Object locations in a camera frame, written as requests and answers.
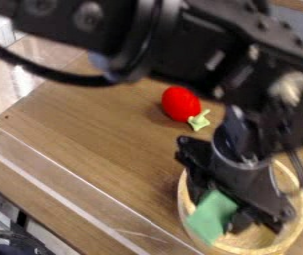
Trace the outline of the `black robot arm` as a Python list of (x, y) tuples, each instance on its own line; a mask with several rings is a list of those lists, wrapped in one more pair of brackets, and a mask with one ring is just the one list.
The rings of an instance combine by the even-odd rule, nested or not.
[(297, 211), (271, 159), (303, 147), (303, 41), (268, 0), (0, 0), (0, 16), (87, 50), (101, 69), (63, 73), (0, 45), (0, 59), (33, 74), (89, 87), (150, 77), (224, 104), (212, 139), (176, 141), (189, 199), (202, 209), (205, 197), (226, 198), (233, 207), (216, 220), (233, 234), (252, 224), (280, 232)]

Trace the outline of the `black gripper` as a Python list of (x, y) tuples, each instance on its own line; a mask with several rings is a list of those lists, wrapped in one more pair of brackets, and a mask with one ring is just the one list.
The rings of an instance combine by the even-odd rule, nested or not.
[(277, 234), (295, 219), (296, 211), (277, 187), (268, 159), (247, 165), (220, 135), (212, 141), (180, 136), (176, 145), (174, 158), (185, 167), (190, 202), (197, 205), (217, 190), (237, 205), (224, 232), (237, 235), (255, 223)]

